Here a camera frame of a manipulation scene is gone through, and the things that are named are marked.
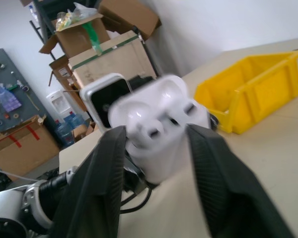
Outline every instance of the white table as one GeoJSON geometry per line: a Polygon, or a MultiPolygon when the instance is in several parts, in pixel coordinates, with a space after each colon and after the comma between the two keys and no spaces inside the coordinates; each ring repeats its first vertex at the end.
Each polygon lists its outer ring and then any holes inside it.
{"type": "MultiPolygon", "coordinates": [[[[225,52],[183,79],[193,95],[200,82],[244,56],[296,48],[298,39],[225,52]]],[[[298,98],[242,135],[220,134],[231,150],[255,172],[298,237],[298,98]]],[[[96,131],[61,151],[60,172],[79,165],[100,136],[96,131]]],[[[138,205],[145,195],[142,193],[124,208],[138,205]]],[[[121,215],[119,238],[204,238],[208,237],[204,223],[190,165],[155,189],[140,211],[121,215]]]]}

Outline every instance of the white wall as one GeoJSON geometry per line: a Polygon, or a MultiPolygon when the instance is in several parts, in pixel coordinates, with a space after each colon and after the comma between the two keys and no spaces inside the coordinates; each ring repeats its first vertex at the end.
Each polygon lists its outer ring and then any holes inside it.
{"type": "Polygon", "coordinates": [[[180,76],[223,51],[298,38],[298,0],[141,1],[162,21],[155,60],[180,76]]]}
{"type": "MultiPolygon", "coordinates": [[[[33,20],[30,10],[23,7],[19,0],[0,0],[0,48],[4,48],[30,88],[55,118],[55,111],[45,97],[62,87],[55,78],[51,87],[48,87],[51,73],[49,63],[53,59],[50,55],[38,53],[43,45],[29,20],[33,20]]],[[[56,58],[63,55],[60,48],[56,48],[53,53],[56,58]]],[[[69,101],[76,112],[82,113],[71,98],[69,101]]]]}

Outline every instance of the black screen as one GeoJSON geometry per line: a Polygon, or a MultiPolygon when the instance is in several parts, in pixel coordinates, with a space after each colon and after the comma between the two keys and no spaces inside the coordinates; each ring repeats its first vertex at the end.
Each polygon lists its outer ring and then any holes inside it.
{"type": "Polygon", "coordinates": [[[91,95],[91,102],[93,103],[103,125],[110,128],[108,121],[109,107],[120,97],[130,93],[127,82],[120,79],[91,95]]]}

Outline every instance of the wire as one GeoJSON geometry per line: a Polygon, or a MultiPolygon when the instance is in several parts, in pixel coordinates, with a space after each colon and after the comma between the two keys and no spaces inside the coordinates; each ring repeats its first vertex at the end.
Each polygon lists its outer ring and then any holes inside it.
{"type": "Polygon", "coordinates": [[[8,173],[6,171],[2,171],[2,170],[0,170],[0,173],[5,174],[5,175],[10,175],[10,176],[13,176],[13,177],[16,177],[16,178],[19,178],[19,179],[32,181],[32,182],[37,182],[38,181],[36,179],[25,178],[25,177],[22,177],[22,176],[19,176],[19,175],[14,175],[14,174],[8,173]]]}
{"type": "Polygon", "coordinates": [[[124,206],[126,203],[130,202],[131,200],[133,200],[137,195],[134,193],[132,195],[130,195],[129,197],[127,197],[124,201],[121,202],[121,206],[124,206]]]}
{"type": "Polygon", "coordinates": [[[134,208],[126,209],[126,210],[120,210],[120,214],[136,212],[136,211],[140,210],[141,208],[143,208],[146,205],[146,203],[149,201],[151,193],[152,193],[152,190],[149,189],[146,198],[140,205],[138,205],[137,207],[134,207],[134,208]]]}

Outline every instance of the red tape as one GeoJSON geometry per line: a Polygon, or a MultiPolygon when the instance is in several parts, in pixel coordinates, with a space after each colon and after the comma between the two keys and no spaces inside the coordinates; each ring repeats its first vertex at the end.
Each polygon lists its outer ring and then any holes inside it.
{"type": "Polygon", "coordinates": [[[17,145],[17,147],[22,147],[20,142],[18,142],[12,135],[8,135],[8,137],[17,145]]]}
{"type": "Polygon", "coordinates": [[[40,137],[38,136],[38,134],[29,125],[27,125],[26,128],[28,128],[28,130],[32,133],[32,135],[34,136],[34,138],[36,140],[39,140],[40,139],[40,137]]]}

